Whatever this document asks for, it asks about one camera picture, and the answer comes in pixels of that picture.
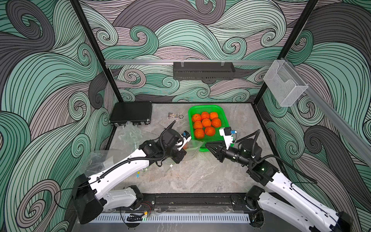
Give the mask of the orange taken out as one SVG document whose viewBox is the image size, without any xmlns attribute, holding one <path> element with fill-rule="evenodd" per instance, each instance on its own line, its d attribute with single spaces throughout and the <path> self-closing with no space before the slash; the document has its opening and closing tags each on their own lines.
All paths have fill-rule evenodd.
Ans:
<svg viewBox="0 0 371 232">
<path fill-rule="evenodd" d="M 202 125 L 203 125 L 204 128 L 210 127 L 212 125 L 211 120 L 210 119 L 203 119 L 202 120 Z"/>
<path fill-rule="evenodd" d="M 214 118 L 211 120 L 211 125 L 214 128 L 220 128 L 222 126 L 221 120 L 219 118 Z"/>
<path fill-rule="evenodd" d="M 196 129 L 203 129 L 203 124 L 201 121 L 195 121 L 193 123 L 193 129 L 196 130 Z"/>
<path fill-rule="evenodd" d="M 205 132 L 202 128 L 197 128 L 194 131 L 194 135 L 196 139 L 203 139 L 205 137 Z"/>
<path fill-rule="evenodd" d="M 206 128 L 204 129 L 204 133 L 205 133 L 205 135 L 212 137 L 212 136 L 215 135 L 216 130 L 215 130 L 214 127 L 212 127 L 212 126 L 208 126 L 208 127 L 206 127 Z"/>
<path fill-rule="evenodd" d="M 209 115 L 210 115 L 210 117 L 209 117 L 210 120 L 218 118 L 218 113 L 217 112 L 211 112 Z"/>
<path fill-rule="evenodd" d="M 202 120 L 210 118 L 210 114 L 208 112 L 202 112 L 201 116 L 202 116 Z"/>
<path fill-rule="evenodd" d="M 191 119 L 192 122 L 202 121 L 202 116 L 200 114 L 194 114 Z"/>
</svg>

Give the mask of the blue-zip clear bag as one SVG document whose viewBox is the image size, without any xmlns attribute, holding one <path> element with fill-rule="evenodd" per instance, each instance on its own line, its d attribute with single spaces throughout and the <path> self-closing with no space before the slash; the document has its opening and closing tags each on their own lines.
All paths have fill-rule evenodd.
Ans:
<svg viewBox="0 0 371 232">
<path fill-rule="evenodd" d="M 103 175 L 103 171 L 107 171 L 115 165 L 124 162 L 131 158 L 141 158 L 144 155 L 142 152 L 130 152 L 123 150 L 95 150 L 83 161 L 82 165 L 78 169 L 77 175 L 84 175 L 92 178 L 95 181 L 98 177 Z M 145 169 L 149 162 L 146 160 L 134 160 L 125 163 L 107 175 L 102 180 L 125 180 L 132 174 Z"/>
</svg>

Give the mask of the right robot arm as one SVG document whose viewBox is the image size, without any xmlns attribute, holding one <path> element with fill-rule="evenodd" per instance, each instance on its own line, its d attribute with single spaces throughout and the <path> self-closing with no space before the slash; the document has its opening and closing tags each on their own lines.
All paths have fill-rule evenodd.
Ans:
<svg viewBox="0 0 371 232">
<path fill-rule="evenodd" d="M 270 212 L 302 232 L 349 232 L 353 219 L 346 212 L 337 212 L 307 194 L 273 164 L 262 157 L 257 139 L 260 131 L 236 140 L 236 131 L 221 128 L 222 141 L 208 142 L 206 148 L 219 160 L 230 160 L 248 168 L 247 173 L 261 186 L 253 186 L 245 195 L 248 209 Z"/>
</svg>

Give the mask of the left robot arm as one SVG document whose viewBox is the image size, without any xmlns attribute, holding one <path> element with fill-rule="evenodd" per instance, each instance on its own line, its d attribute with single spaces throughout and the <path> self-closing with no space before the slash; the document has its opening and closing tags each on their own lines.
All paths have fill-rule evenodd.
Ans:
<svg viewBox="0 0 371 232">
<path fill-rule="evenodd" d="M 114 190 L 114 187 L 157 161 L 171 158 L 179 163 L 186 155 L 184 147 L 190 141 L 188 131 L 178 133 L 170 124 L 159 138 L 144 141 L 133 153 L 113 166 L 89 177 L 79 175 L 72 188 L 72 203 L 79 222 L 87 224 L 110 209 L 140 208 L 144 197 L 136 185 L 122 190 Z"/>
</svg>

